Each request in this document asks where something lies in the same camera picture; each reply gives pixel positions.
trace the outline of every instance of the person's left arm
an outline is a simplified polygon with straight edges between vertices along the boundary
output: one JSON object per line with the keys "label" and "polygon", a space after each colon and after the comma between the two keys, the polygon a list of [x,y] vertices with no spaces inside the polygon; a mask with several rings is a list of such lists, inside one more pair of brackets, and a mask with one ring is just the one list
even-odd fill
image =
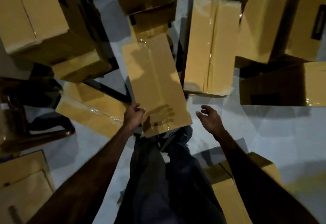
{"label": "person's left arm", "polygon": [[124,124],[117,134],[55,191],[28,224],[93,222],[124,146],[145,113],[139,106],[131,104],[128,107]]}

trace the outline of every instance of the tiled floor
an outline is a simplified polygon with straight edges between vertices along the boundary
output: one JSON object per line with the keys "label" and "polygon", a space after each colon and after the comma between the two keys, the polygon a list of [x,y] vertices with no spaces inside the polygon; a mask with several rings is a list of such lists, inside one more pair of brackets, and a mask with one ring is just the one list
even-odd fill
{"label": "tiled floor", "polygon": [[[120,66],[120,70],[109,73],[97,81],[125,93],[124,81],[127,81],[128,74],[121,55],[121,45],[131,42],[127,20],[117,0],[94,0],[94,2],[101,12],[104,27]],[[178,0],[176,21],[173,23],[171,33],[175,36],[174,41],[178,41],[180,35],[182,45],[187,11],[188,0]],[[320,60],[326,60],[325,41],[324,35],[324,44],[319,54]],[[234,88],[229,98],[191,97],[188,99],[187,104],[193,118],[194,130],[193,137],[189,141],[191,153],[197,156],[210,154],[212,158],[218,157],[217,153],[220,153],[219,145],[204,130],[195,115],[200,105],[208,104],[219,112],[226,129],[243,148],[275,162],[285,184],[300,176],[314,175],[326,170],[326,108],[241,106],[237,75],[238,72],[235,70]],[[30,118],[36,115],[31,110],[30,113],[32,113]],[[105,137],[92,132],[89,128],[75,122],[74,125],[76,135],[42,147],[56,187],[59,187],[107,142]],[[94,223],[113,223],[115,219],[118,210],[116,202],[129,178],[129,161],[133,143],[133,138],[130,138]],[[323,209],[326,207],[325,196],[326,191],[317,196],[298,196],[322,223],[326,223],[323,214]]]}

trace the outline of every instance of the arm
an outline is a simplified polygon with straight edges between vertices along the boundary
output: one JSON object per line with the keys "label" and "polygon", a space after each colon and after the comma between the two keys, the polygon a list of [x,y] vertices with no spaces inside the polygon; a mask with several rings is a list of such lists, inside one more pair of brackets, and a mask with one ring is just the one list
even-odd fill
{"label": "arm", "polygon": [[93,222],[124,146],[145,113],[138,107],[139,104],[128,107],[116,135],[55,191],[28,224]]}
{"label": "arm", "polygon": [[276,183],[239,147],[210,106],[196,112],[204,128],[221,145],[253,224],[318,223],[290,193]]}

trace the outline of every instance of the dark pants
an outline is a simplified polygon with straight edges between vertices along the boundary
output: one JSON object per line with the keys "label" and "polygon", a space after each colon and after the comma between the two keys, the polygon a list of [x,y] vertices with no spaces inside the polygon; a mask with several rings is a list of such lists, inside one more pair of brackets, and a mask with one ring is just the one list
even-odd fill
{"label": "dark pants", "polygon": [[169,147],[165,164],[155,140],[140,139],[115,224],[226,223],[198,160],[181,143]]}

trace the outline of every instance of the hand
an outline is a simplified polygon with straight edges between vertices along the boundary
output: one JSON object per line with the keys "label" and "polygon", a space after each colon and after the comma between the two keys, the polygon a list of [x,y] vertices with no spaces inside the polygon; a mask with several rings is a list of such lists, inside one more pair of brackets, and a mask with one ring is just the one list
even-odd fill
{"label": "hand", "polygon": [[201,113],[196,111],[197,117],[200,119],[204,128],[214,135],[216,140],[219,140],[226,133],[220,115],[210,106],[202,106],[202,109]]}
{"label": "hand", "polygon": [[141,124],[145,113],[145,109],[139,108],[140,105],[139,103],[132,103],[124,113],[123,126],[132,134]]}

